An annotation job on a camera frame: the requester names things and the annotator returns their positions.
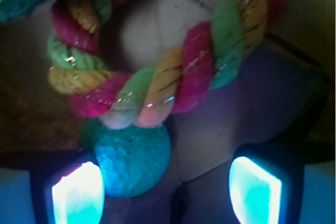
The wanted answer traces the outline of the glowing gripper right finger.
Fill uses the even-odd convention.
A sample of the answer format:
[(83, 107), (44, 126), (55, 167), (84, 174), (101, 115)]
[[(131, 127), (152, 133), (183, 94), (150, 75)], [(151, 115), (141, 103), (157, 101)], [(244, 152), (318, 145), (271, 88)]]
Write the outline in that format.
[(303, 162), (295, 145), (242, 145), (229, 169), (230, 202), (239, 223), (298, 223)]

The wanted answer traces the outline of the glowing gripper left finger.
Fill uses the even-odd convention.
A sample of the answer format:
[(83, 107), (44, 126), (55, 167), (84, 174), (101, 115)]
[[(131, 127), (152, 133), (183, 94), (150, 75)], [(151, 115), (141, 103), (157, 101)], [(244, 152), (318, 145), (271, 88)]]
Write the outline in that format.
[(36, 223), (100, 222), (104, 182), (92, 155), (50, 159), (30, 175)]

